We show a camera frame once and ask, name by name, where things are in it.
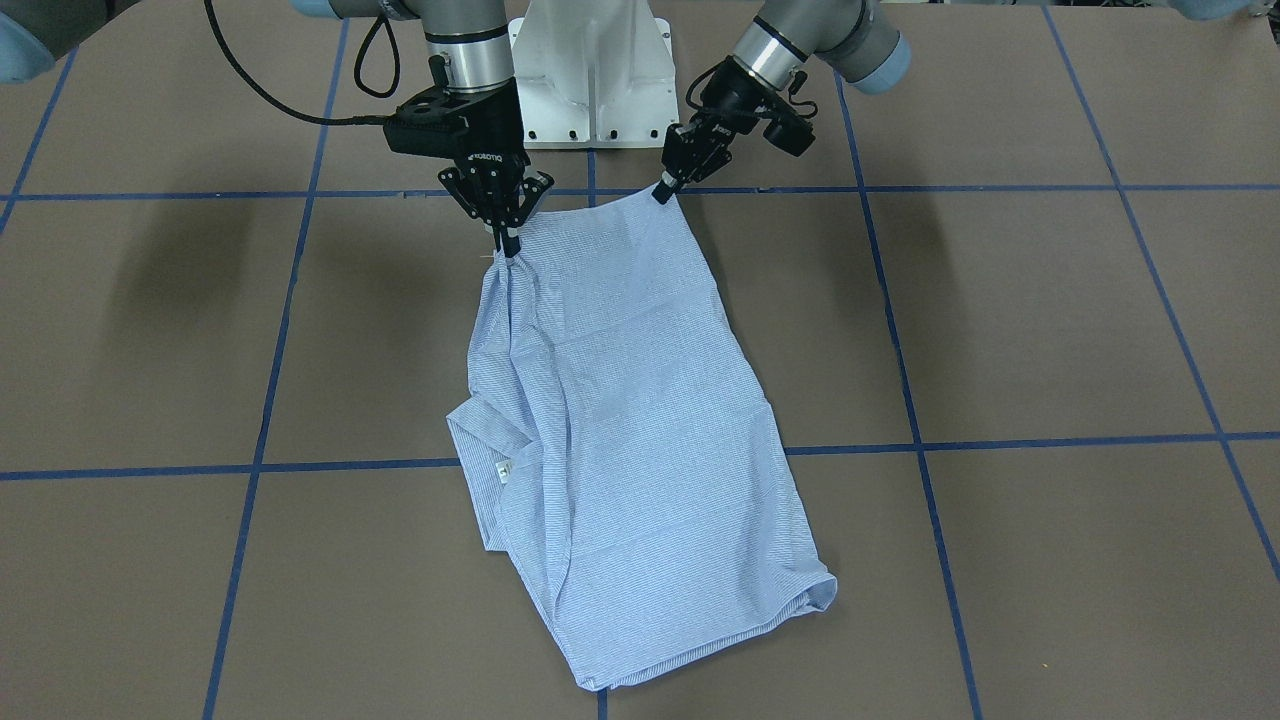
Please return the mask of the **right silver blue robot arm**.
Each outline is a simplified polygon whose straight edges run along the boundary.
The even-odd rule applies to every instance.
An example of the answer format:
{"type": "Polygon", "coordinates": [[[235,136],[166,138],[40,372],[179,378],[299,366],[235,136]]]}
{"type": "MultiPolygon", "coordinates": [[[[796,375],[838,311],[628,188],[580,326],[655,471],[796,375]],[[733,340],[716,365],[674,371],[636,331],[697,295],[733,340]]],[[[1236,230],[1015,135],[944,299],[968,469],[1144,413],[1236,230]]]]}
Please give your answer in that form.
{"type": "Polygon", "coordinates": [[[493,234],[497,252],[515,258],[518,232],[554,184],[534,170],[509,18],[502,1],[294,1],[303,15],[356,17],[422,27],[431,77],[394,113],[380,118],[389,150],[445,160],[438,178],[470,218],[493,234]]]}

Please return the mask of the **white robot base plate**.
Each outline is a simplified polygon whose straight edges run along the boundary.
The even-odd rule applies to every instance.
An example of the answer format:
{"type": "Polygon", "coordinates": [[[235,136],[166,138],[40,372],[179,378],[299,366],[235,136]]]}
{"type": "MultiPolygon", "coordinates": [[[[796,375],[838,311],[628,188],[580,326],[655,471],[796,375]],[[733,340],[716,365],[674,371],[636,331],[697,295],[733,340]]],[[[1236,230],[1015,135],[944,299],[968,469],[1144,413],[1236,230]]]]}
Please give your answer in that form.
{"type": "Polygon", "coordinates": [[[526,149],[658,149],[678,122],[672,28],[648,1],[531,1],[509,42],[526,149]]]}

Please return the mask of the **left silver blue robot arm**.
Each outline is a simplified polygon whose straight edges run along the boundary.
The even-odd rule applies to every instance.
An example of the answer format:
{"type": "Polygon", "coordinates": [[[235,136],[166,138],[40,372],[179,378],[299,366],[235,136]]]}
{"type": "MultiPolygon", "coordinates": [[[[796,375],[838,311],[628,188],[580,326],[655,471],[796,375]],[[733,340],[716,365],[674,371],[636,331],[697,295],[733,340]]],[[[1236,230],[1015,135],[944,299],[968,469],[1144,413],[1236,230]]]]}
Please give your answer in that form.
{"type": "Polygon", "coordinates": [[[763,3],[733,50],[687,88],[692,114],[666,131],[654,200],[666,204],[727,167],[733,141],[756,127],[774,149],[806,152],[818,108],[796,95],[813,56],[856,91],[877,95],[905,78],[913,51],[878,1],[763,3]]]}

